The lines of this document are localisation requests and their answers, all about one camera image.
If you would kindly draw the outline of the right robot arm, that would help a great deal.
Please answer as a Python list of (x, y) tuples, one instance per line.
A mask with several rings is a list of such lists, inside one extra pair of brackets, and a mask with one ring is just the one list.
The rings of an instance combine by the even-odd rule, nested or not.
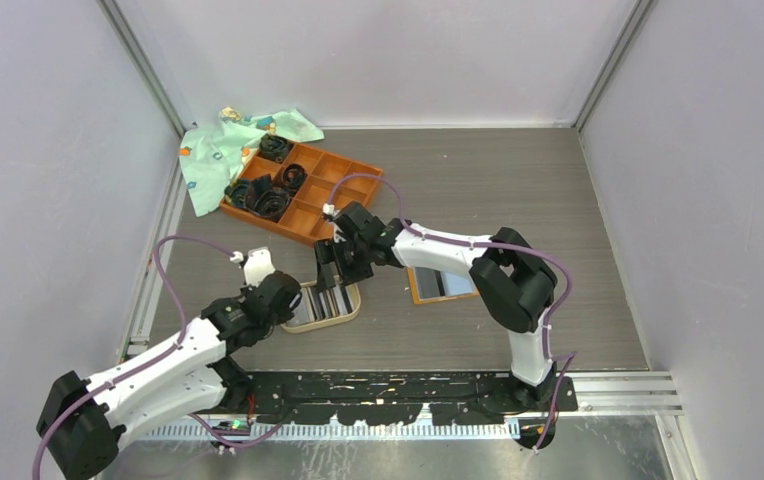
[(428, 229), (402, 218), (383, 222), (362, 204), (327, 204), (323, 219), (333, 235), (314, 243), (317, 289), (371, 278), (374, 267), (428, 269), (466, 277), (491, 318), (508, 334), (513, 396), (525, 410), (552, 396), (555, 362), (545, 345), (547, 315), (558, 279), (545, 259), (515, 230), (466, 236)]

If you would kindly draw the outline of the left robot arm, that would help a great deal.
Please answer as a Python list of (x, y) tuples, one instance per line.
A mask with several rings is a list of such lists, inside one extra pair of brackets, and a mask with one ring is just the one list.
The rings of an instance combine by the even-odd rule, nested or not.
[(36, 430), (36, 457), (49, 453), (67, 479), (90, 479), (144, 434), (184, 415), (249, 404), (253, 383), (235, 351), (265, 339), (292, 318), (297, 280), (281, 271), (213, 301), (181, 332), (106, 371), (74, 371), (51, 385)]

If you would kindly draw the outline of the orange leather card holder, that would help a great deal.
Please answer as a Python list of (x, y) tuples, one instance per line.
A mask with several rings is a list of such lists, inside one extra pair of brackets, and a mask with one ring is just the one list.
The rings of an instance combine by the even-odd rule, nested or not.
[(479, 295), (469, 278), (426, 268), (406, 269), (415, 305), (459, 300)]

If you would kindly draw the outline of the dark grey credit card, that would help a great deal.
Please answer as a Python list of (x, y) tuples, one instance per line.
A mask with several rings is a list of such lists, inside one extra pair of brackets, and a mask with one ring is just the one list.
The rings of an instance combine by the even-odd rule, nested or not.
[(427, 268), (414, 269), (417, 298), (420, 301), (441, 298), (446, 295), (443, 273)]

